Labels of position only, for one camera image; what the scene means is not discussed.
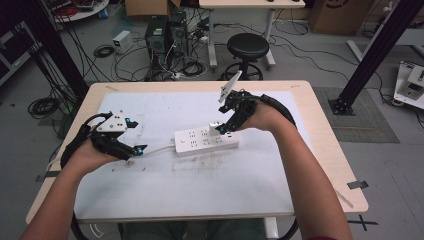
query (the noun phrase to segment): wooden table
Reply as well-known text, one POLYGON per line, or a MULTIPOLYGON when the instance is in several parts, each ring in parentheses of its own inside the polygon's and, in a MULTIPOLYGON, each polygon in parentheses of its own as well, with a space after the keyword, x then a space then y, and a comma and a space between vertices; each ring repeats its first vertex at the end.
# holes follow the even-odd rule
MULTIPOLYGON (((268 2, 267 0, 200 0, 200 7, 209 10, 209 65, 212 69, 215 69, 218 65, 216 60, 215 45, 214 45, 214 23, 260 23, 266 22, 266 31, 264 38, 269 39, 272 28, 272 21, 274 18, 275 9, 280 8, 303 8, 305 3, 303 1, 294 2, 292 0, 275 0, 274 2, 268 2), (223 18, 219 18, 218 12, 222 12, 223 18), (265 16, 261 16, 261 12, 265 10, 267 13, 265 16), (236 22, 230 22, 228 16, 231 16, 231 20, 238 19, 236 22)), ((272 56, 271 50, 265 56, 268 67, 275 66, 275 60, 272 56)))
MULTIPOLYGON (((90 116, 97 113, 106 93, 149 93, 149 92, 216 92, 223 85, 222 82, 166 82, 166 83, 98 83, 91 86, 74 123, 72 124, 58 156, 65 146, 74 138, 81 124, 90 116)), ((361 189, 349 189, 347 183, 356 181, 356 178, 344 156, 340 145, 322 111, 315 94, 306 81, 249 81, 238 82, 236 89, 244 88, 248 91, 289 91, 293 95, 304 128, 308 134, 313 152, 327 173, 336 189, 339 200, 345 212, 365 212, 368 203, 361 189)), ((52 171, 60 170, 59 164, 52 166, 52 171)), ((50 189, 54 178, 47 178, 36 197, 28 215, 30 222, 50 189)))

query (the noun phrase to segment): robotic hand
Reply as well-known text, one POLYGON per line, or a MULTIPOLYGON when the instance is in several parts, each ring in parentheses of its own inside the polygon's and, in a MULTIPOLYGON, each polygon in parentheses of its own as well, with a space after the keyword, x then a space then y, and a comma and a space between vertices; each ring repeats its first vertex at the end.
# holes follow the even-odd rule
POLYGON ((143 155, 143 150, 147 147, 147 145, 129 147, 118 141, 118 137, 126 132, 128 128, 135 128, 137 125, 137 122, 131 122, 131 120, 129 118, 125 118, 122 113, 100 113, 90 117, 81 126, 72 142, 66 146, 60 160, 61 167, 65 167, 72 154, 87 138, 91 139, 94 148, 98 151, 107 153, 117 157, 118 159, 128 160, 132 156, 143 155), (88 123, 98 117, 103 117, 105 120, 91 129, 88 123))
POLYGON ((285 118, 296 126, 296 122, 294 121, 290 111, 276 99, 265 94, 259 97, 254 96, 245 90, 231 90, 240 75, 241 71, 234 75, 234 77, 221 88, 221 98, 219 99, 219 102, 222 103, 225 99, 225 103, 224 106, 219 108, 219 111, 226 113, 230 109, 234 110, 233 116, 230 117, 227 123, 223 123, 215 128, 221 135, 227 132, 234 132, 243 125, 243 123, 255 113, 257 100, 277 109, 285 118))

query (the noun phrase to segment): black stool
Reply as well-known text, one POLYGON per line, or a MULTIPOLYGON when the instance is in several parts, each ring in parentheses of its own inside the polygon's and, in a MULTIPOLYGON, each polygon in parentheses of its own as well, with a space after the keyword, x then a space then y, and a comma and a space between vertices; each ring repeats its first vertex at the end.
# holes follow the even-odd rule
POLYGON ((227 48, 234 55, 234 58, 238 57, 242 62, 228 66, 224 72, 225 79, 230 80, 236 74, 237 70, 243 72, 240 80, 250 80, 249 78, 253 76, 257 76, 255 78, 256 80, 264 79, 262 71, 251 64, 251 62, 256 62, 257 59, 268 53, 269 44, 265 38, 252 33, 240 33, 228 40, 227 48), (248 72, 249 67, 254 68, 256 72, 248 72))

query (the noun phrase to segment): white power strip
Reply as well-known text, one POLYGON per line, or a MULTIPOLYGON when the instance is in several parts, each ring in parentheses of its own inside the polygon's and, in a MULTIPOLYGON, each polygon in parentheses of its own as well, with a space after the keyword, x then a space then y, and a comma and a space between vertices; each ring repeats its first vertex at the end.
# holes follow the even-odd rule
POLYGON ((226 133, 220 135, 215 127, 220 125, 214 122, 209 127, 188 129, 175 132, 175 149, 179 157, 186 157, 201 153, 214 152, 224 149, 237 148, 238 134, 226 133))

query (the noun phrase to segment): cardboard box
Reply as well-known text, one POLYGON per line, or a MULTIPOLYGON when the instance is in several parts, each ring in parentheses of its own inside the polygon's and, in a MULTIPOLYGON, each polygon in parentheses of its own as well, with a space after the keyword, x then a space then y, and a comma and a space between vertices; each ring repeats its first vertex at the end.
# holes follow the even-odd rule
POLYGON ((356 35, 374 0, 316 0, 309 16, 314 33, 356 35))
POLYGON ((169 15, 181 0, 126 0, 128 16, 169 15))

